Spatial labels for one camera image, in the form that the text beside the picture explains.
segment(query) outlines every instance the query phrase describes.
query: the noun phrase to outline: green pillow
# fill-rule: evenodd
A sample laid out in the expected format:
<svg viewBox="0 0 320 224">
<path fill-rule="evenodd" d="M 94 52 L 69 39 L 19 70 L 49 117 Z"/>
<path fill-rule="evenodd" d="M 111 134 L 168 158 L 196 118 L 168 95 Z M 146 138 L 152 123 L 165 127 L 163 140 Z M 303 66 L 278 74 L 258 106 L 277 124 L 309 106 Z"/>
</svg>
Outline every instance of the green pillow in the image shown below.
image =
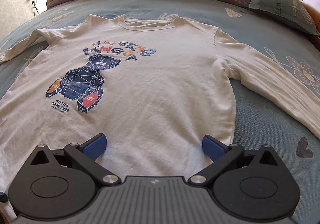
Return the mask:
<svg viewBox="0 0 320 224">
<path fill-rule="evenodd" d="M 302 32 L 317 36 L 320 34 L 315 22 L 299 0 L 251 0 L 249 8 L 259 9 L 264 14 Z"/>
</svg>

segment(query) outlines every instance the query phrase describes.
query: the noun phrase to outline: heart pattern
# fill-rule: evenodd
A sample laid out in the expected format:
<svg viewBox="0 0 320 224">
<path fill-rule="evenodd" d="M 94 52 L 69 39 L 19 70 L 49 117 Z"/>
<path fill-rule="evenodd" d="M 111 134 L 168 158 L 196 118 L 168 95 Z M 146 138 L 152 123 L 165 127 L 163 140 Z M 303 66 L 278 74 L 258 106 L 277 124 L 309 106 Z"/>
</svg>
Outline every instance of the heart pattern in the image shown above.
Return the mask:
<svg viewBox="0 0 320 224">
<path fill-rule="evenodd" d="M 227 12 L 229 17 L 241 17 L 242 16 L 242 14 L 240 14 L 240 13 L 238 13 L 236 11 L 233 11 L 230 8 L 226 8 L 226 12 Z"/>
<path fill-rule="evenodd" d="M 308 140 L 305 137 L 301 137 L 297 146 L 297 156 L 301 158 L 312 158 L 313 152 L 311 149 L 307 149 Z"/>
</svg>

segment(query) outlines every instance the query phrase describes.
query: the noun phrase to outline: shirt sleeve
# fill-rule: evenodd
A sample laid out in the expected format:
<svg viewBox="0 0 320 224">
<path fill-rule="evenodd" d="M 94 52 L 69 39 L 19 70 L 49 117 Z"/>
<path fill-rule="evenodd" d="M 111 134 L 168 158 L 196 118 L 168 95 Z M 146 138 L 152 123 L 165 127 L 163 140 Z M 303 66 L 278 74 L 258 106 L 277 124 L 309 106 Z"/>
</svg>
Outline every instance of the shirt sleeve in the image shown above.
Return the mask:
<svg viewBox="0 0 320 224">
<path fill-rule="evenodd" d="M 2 54 L 0 54 L 0 64 L 13 59 L 18 54 L 21 54 L 25 49 L 37 43 L 47 41 L 50 45 L 54 41 L 62 39 L 68 36 L 70 33 L 74 32 L 78 26 L 79 25 L 69 26 L 62 29 L 36 29 L 29 37 L 25 38 L 21 42 L 17 43 L 14 47 L 7 49 Z"/>
<path fill-rule="evenodd" d="M 221 29 L 214 41 L 230 79 L 269 99 L 320 139 L 320 98 L 276 62 Z"/>
</svg>

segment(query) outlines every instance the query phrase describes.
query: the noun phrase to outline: blue gripper pad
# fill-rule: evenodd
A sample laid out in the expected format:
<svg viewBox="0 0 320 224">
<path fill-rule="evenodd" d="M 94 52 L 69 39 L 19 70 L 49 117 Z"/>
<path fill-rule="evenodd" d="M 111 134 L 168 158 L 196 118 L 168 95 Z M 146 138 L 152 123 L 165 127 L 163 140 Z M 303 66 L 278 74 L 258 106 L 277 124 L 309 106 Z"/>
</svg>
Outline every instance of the blue gripper pad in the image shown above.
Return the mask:
<svg viewBox="0 0 320 224">
<path fill-rule="evenodd" d="M 107 148 L 107 137 L 104 134 L 99 134 L 99 136 L 93 137 L 81 146 L 83 146 L 82 153 L 95 161 L 105 152 Z"/>
<path fill-rule="evenodd" d="M 224 156 L 230 148 L 210 135 L 205 135 L 202 139 L 202 150 L 212 161 Z"/>
</svg>

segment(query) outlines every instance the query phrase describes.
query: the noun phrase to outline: blue bedsheet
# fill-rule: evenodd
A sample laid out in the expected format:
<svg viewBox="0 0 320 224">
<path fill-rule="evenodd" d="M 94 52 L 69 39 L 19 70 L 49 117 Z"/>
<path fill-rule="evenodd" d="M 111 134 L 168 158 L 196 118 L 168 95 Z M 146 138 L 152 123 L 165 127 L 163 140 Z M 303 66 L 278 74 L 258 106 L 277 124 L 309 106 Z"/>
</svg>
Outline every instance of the blue bedsheet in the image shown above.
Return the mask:
<svg viewBox="0 0 320 224">
<path fill-rule="evenodd" d="M 14 46 L 36 28 L 77 25 L 89 14 L 109 19 L 126 14 L 129 18 L 149 20 L 178 14 L 215 25 L 237 41 L 270 57 L 294 77 L 297 75 L 320 98 L 320 86 L 318 88 L 312 81 L 313 77 L 320 77 L 320 52 L 300 32 L 268 17 L 215 0 L 77 0 L 49 9 L 21 25 L 0 41 L 0 52 Z M 23 68 L 47 46 L 46 42 L 39 43 L 0 66 L 0 98 Z M 307 64 L 311 80 L 302 79 L 295 61 Z M 269 100 L 236 80 L 231 80 L 231 84 L 237 102 L 234 142 L 249 149 L 271 144 L 301 189 L 293 219 L 300 224 L 317 224 L 320 221 L 320 140 Z"/>
</svg>

